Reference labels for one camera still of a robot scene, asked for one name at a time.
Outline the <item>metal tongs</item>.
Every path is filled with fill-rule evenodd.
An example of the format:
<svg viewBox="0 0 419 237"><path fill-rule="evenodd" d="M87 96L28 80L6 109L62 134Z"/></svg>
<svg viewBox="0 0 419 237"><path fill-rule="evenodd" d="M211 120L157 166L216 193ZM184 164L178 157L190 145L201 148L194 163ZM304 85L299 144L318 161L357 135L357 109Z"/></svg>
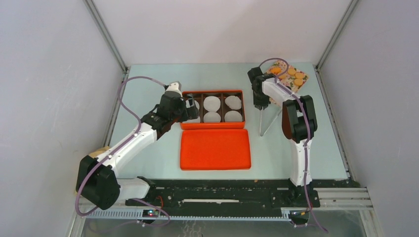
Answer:
<svg viewBox="0 0 419 237"><path fill-rule="evenodd" d="M259 111L259 136L260 137L263 137L270 130L270 128L279 118L281 113L282 113L282 109L279 108L273 116L267 117L265 110Z"/></svg>

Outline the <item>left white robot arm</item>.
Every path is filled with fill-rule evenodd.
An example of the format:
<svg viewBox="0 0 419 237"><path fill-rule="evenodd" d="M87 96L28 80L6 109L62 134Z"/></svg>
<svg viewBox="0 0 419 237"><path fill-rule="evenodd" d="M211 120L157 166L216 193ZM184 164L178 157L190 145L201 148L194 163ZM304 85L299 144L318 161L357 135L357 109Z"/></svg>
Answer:
<svg viewBox="0 0 419 237"><path fill-rule="evenodd" d="M77 198L84 197L106 210L119 200L137 198L152 205L156 192L146 178L120 179L120 170L144 148L160 139L177 122L196 119L199 110L192 94L167 91L160 103L140 119L140 124L123 140L105 152L85 156L79 165Z"/></svg>

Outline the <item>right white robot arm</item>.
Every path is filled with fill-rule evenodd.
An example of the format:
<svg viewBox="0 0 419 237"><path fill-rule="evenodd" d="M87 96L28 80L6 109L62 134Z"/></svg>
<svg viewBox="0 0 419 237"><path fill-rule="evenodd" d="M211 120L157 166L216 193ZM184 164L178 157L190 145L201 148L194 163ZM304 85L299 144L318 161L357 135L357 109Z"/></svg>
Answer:
<svg viewBox="0 0 419 237"><path fill-rule="evenodd" d="M290 180L296 187L308 185L312 181L309 171L311 140L318 128L313 98L299 96L274 74L263 73L260 67L250 69L248 77L255 108L263 111L270 99L281 104L282 131L291 145Z"/></svg>

